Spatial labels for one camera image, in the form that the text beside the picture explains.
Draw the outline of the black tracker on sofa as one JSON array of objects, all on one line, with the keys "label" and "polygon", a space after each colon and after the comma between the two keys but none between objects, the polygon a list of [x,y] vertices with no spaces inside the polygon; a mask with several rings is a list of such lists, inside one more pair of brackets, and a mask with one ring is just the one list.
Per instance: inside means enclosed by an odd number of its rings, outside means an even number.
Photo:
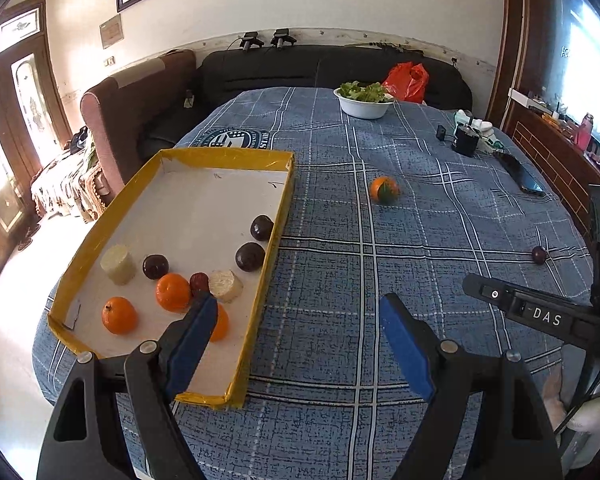
[{"label": "black tracker on sofa", "polygon": [[275,49],[283,49],[287,44],[294,46],[297,39],[291,36],[288,28],[278,28],[273,34],[271,44]]},{"label": "black tracker on sofa", "polygon": [[252,48],[262,48],[264,42],[259,38],[259,33],[256,30],[245,32],[240,37],[239,49],[248,52]]}]

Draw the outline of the plain orange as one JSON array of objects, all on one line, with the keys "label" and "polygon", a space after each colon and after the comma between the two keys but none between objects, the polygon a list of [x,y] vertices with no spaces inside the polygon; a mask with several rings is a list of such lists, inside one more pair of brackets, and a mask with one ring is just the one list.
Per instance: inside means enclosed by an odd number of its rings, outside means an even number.
[{"label": "plain orange", "polygon": [[218,315],[216,316],[216,323],[212,330],[209,341],[219,342],[223,340],[230,330],[230,318],[222,304],[216,306],[218,308]]}]

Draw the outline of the low side table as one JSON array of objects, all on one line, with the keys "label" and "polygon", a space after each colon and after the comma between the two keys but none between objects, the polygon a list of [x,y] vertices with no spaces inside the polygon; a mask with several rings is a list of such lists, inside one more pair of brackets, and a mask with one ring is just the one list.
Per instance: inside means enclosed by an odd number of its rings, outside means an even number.
[{"label": "low side table", "polygon": [[39,217],[80,217],[96,221],[114,199],[92,141],[74,154],[63,152],[32,181],[31,196]]}]

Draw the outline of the yellow cardboard tray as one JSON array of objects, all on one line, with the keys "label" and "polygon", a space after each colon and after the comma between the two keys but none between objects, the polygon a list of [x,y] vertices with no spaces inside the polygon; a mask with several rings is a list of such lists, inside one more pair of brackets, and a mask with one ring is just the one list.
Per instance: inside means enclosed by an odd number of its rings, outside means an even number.
[{"label": "yellow cardboard tray", "polygon": [[[183,317],[157,304],[155,282],[140,267],[146,256],[164,255],[170,271],[190,278],[196,272],[232,270],[242,294],[222,304],[230,318],[227,336],[208,344],[187,389],[177,397],[210,408],[239,408],[245,401],[253,348],[277,249],[294,192],[294,155],[256,148],[171,148],[162,150],[129,180],[95,222],[76,251],[55,292],[47,324],[71,352],[99,358],[123,356],[141,342],[158,339]],[[259,242],[251,222],[266,214],[274,222],[271,238]],[[265,250],[261,269],[245,272],[235,254],[243,244]],[[123,244],[136,273],[116,285],[100,267],[106,250]],[[138,315],[135,330],[109,333],[102,307],[124,297]]]}]

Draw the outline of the small wall plaque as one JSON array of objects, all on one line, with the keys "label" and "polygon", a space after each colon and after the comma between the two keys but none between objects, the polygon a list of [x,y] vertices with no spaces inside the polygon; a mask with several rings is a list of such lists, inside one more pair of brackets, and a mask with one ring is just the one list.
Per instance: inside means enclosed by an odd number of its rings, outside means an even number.
[{"label": "small wall plaque", "polygon": [[122,18],[120,14],[116,14],[105,23],[99,25],[100,41],[102,47],[108,49],[118,41],[124,38]]}]

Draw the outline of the dark plum in tray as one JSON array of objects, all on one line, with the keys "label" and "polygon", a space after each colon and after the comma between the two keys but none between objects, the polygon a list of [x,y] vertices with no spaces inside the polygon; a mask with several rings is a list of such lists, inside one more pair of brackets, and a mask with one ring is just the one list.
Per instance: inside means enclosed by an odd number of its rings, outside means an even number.
[{"label": "dark plum in tray", "polygon": [[267,242],[272,235],[274,222],[266,214],[254,218],[250,226],[250,234],[259,242]]}]

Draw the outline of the dark purple plum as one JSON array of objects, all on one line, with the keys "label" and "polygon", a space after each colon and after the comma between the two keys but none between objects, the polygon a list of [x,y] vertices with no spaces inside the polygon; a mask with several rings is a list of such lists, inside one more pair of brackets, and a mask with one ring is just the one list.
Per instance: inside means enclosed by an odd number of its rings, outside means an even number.
[{"label": "dark purple plum", "polygon": [[262,268],[265,250],[258,243],[249,242],[237,249],[235,254],[236,266],[245,272],[254,272]]}]

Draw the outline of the pink bottle on cabinet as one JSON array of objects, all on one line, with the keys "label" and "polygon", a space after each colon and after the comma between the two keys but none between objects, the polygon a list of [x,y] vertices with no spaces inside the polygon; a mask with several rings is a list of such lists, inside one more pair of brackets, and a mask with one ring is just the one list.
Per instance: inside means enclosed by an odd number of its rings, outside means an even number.
[{"label": "pink bottle on cabinet", "polygon": [[583,117],[580,126],[577,128],[576,133],[573,136],[573,144],[580,152],[584,153],[588,149],[588,144],[590,144],[592,138],[592,131],[593,115],[588,113]]}]

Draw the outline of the wooden cabinet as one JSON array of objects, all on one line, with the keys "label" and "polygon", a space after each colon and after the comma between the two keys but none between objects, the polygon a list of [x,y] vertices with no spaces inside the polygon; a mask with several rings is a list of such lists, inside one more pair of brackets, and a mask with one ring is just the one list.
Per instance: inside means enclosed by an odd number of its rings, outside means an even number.
[{"label": "wooden cabinet", "polygon": [[538,93],[550,60],[550,0],[504,0],[498,66],[486,118],[499,126],[547,180],[570,213],[583,238],[591,240],[591,184],[600,184],[600,169],[571,141],[576,123],[568,128],[546,113],[528,108],[508,95],[512,89]]}]

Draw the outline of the beige cylindrical cake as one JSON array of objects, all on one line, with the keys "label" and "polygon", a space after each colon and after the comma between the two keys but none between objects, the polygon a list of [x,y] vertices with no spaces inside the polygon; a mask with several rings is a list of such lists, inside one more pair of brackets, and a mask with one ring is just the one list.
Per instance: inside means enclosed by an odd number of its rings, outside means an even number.
[{"label": "beige cylindrical cake", "polygon": [[221,304],[229,304],[242,294],[244,285],[232,270],[213,271],[209,275],[209,290]]}]

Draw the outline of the glass double door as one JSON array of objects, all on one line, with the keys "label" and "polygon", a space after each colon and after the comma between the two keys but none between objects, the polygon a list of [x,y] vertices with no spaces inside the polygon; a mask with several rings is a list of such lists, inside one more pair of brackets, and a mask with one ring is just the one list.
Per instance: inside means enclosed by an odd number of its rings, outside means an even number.
[{"label": "glass double door", "polygon": [[46,0],[0,14],[0,259],[31,223],[31,183],[70,140],[47,38]]}]

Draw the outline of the small black charger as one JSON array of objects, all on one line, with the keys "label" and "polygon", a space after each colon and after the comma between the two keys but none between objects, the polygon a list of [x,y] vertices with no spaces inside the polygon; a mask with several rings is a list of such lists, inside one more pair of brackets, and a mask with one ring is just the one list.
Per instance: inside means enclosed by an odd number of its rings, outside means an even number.
[{"label": "small black charger", "polygon": [[436,138],[443,142],[446,137],[446,129],[442,125],[437,125]]}]

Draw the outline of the blue plaid tablecloth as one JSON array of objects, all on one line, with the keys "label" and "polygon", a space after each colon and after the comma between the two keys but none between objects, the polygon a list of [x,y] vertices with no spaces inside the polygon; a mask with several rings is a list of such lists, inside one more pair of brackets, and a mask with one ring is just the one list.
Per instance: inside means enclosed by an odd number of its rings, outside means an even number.
[{"label": "blue plaid tablecloth", "polygon": [[[588,299],[588,244],[557,194],[521,191],[492,155],[466,157],[436,138],[453,116],[396,103],[383,118],[340,110],[328,89],[246,91],[174,148],[256,148],[294,155],[294,192],[253,348],[245,401],[171,411],[210,479],[388,479],[427,409],[381,326],[395,294],[440,339],[498,358],[519,352],[535,385],[562,364],[559,340],[509,321],[463,292],[467,274]],[[393,178],[391,205],[370,182]],[[546,263],[531,260],[542,246]],[[38,385],[59,398],[76,362],[50,330],[33,345]]]}]

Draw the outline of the orange in tray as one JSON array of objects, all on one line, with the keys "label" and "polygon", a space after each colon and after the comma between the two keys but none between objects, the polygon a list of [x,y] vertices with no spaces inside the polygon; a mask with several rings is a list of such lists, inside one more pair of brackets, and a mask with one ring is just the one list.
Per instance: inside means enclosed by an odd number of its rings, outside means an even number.
[{"label": "orange in tray", "polygon": [[111,297],[102,307],[102,325],[109,333],[125,335],[136,329],[138,315],[124,297]]}]

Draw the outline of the red date in tray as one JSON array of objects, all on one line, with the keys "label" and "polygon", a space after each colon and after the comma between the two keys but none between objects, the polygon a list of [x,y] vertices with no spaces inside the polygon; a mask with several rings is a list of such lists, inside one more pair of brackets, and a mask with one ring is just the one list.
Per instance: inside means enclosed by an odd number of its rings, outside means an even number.
[{"label": "red date in tray", "polygon": [[208,295],[210,292],[209,277],[204,272],[196,272],[192,274],[188,282],[190,294],[193,298],[201,295]]}]

